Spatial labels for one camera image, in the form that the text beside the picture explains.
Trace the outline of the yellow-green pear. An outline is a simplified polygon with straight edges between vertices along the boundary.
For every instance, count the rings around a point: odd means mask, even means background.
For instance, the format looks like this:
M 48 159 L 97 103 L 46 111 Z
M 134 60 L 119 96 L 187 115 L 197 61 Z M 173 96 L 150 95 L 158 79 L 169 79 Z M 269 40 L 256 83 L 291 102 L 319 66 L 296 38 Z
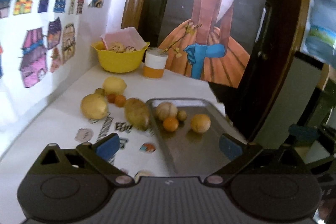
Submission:
M 108 115 L 108 104 L 100 94 L 89 94 L 81 100 L 81 113 L 87 119 L 103 119 Z

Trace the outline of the striped orange melon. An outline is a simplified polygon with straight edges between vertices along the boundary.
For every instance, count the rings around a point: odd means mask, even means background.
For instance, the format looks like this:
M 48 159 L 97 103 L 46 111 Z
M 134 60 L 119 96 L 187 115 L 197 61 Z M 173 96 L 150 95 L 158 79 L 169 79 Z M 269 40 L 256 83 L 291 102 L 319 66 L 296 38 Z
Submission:
M 211 120 L 206 114 L 195 114 L 190 121 L 190 126 L 193 132 L 203 134 L 211 127 Z

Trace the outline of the small orange kumquat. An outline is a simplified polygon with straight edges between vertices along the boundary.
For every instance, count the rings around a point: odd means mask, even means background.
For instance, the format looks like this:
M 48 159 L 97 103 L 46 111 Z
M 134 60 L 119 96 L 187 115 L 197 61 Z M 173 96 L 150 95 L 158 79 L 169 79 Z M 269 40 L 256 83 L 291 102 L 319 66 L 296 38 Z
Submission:
M 116 95 L 115 99 L 114 99 L 114 104 L 117 107 L 124 107 L 126 103 L 126 97 L 122 94 Z

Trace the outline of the small red fruit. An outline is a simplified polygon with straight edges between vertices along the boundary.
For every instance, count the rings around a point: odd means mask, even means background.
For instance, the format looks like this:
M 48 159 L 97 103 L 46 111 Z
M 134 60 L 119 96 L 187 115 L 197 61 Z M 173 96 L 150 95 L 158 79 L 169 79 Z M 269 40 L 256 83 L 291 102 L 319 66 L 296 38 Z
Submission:
M 113 93 L 108 94 L 108 95 L 106 96 L 106 99 L 107 99 L 107 101 L 108 101 L 109 103 L 114 103 L 114 102 L 115 102 L 115 99 L 116 99 L 116 94 L 113 94 Z

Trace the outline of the small brown kiwi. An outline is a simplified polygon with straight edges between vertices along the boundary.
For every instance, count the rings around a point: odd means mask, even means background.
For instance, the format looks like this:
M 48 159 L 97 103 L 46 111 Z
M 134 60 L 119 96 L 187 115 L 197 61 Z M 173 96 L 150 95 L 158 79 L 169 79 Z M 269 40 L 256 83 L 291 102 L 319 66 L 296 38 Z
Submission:
M 103 97 L 105 96 L 105 90 L 103 88 L 97 88 L 94 93 Z

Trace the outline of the small brown longan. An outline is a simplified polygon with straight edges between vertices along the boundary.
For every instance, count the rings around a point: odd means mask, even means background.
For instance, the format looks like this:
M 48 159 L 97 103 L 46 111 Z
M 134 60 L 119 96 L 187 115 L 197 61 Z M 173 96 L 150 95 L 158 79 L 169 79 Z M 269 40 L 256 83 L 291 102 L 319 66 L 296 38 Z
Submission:
M 177 120 L 184 122 L 187 119 L 187 112 L 185 110 L 179 110 L 177 113 Z

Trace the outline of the yellow lemon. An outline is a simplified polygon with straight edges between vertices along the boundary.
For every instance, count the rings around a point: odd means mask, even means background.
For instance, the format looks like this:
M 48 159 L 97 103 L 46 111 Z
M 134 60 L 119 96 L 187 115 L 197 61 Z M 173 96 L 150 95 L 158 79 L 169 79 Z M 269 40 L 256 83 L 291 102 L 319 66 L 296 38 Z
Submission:
M 127 84 L 123 79 L 114 76 L 107 77 L 102 85 L 102 88 L 104 89 L 106 95 L 121 95 L 124 93 L 126 87 Z

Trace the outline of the small orange tangerine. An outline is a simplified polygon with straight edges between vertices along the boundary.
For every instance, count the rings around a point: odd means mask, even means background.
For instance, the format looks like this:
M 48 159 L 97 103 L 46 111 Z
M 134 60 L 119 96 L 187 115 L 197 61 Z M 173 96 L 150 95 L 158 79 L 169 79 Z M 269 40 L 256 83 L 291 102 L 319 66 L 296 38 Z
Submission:
M 163 121 L 162 125 L 167 132 L 175 132 L 179 127 L 179 120 L 175 117 L 168 117 Z

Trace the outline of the metal tray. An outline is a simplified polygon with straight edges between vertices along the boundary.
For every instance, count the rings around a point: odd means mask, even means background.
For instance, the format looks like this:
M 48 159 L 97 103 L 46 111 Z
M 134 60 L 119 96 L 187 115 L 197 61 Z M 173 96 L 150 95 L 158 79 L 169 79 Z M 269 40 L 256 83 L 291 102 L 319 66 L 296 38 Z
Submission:
M 162 102 L 171 102 L 179 110 L 187 112 L 187 120 L 175 132 L 167 132 L 156 117 L 156 107 Z M 151 111 L 151 128 L 157 138 L 159 150 L 167 173 L 175 176 L 199 176 L 204 179 L 224 167 L 230 160 L 219 148 L 222 134 L 229 134 L 244 144 L 245 138 L 233 128 L 224 115 L 211 102 L 201 98 L 153 98 L 146 102 Z M 195 114 L 206 114 L 211 120 L 210 129 L 197 134 L 190 126 Z

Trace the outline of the yellow plastic bowl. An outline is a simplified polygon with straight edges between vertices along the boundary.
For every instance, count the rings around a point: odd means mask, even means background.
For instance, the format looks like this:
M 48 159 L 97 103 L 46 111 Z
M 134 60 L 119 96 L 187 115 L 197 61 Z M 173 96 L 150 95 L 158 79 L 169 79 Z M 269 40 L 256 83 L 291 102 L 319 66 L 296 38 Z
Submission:
M 100 66 L 107 72 L 128 73 L 136 70 L 142 63 L 149 42 L 140 50 L 116 53 L 105 49 L 102 41 L 94 42 L 91 47 L 96 51 Z

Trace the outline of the striped fruit in bowl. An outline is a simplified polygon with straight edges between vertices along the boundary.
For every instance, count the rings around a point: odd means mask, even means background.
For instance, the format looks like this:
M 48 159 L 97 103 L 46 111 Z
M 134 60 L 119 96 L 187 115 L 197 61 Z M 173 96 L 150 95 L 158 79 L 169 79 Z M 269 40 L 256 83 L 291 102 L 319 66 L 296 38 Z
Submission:
M 108 51 L 112 51 L 112 52 L 116 52 L 116 53 L 124 53 L 125 52 L 125 47 L 120 42 L 113 42 L 108 47 Z

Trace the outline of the white orange cup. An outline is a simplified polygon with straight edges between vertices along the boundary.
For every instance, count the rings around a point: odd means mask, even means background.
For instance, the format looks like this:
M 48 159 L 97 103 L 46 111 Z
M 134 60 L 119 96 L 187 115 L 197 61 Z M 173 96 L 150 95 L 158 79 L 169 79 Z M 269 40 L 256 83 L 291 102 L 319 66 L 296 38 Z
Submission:
M 149 47 L 145 53 L 143 76 L 150 79 L 162 78 L 167 59 L 167 52 L 156 47 Z

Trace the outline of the yellow flower twig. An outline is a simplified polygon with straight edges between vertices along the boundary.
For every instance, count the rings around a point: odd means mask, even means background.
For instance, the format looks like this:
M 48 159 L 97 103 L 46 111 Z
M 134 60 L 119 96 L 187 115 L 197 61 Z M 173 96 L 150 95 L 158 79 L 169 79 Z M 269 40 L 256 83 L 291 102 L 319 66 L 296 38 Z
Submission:
M 181 37 L 172 39 L 171 42 L 167 46 L 165 46 L 162 50 L 162 53 L 169 53 L 172 51 L 175 55 L 175 58 L 179 59 L 182 56 L 181 45 L 182 43 L 188 39 L 188 37 L 192 37 L 197 33 L 197 30 L 202 27 L 202 24 L 194 24 L 191 20 L 186 21 L 180 27 L 183 30 L 183 34 Z

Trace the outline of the girl in dress poster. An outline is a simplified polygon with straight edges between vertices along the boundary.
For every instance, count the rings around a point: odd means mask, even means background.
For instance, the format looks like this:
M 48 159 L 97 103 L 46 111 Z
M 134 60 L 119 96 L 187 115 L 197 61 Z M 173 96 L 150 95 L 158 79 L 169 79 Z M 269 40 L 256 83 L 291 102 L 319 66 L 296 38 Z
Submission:
M 165 68 L 193 79 L 205 80 L 236 88 L 245 72 L 250 55 L 232 36 L 231 26 L 235 0 L 194 0 L 191 20 L 202 24 L 197 33 L 182 45 L 182 56 L 177 59 L 168 53 Z M 179 26 L 161 42 L 162 49 L 182 36 Z

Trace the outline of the colored houses drawing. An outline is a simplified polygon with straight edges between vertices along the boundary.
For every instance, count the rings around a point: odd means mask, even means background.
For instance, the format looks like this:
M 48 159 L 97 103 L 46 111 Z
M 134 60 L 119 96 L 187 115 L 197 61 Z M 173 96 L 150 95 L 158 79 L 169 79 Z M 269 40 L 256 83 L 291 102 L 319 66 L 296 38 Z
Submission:
M 63 82 L 91 0 L 9 0 L 1 16 L 1 131 Z

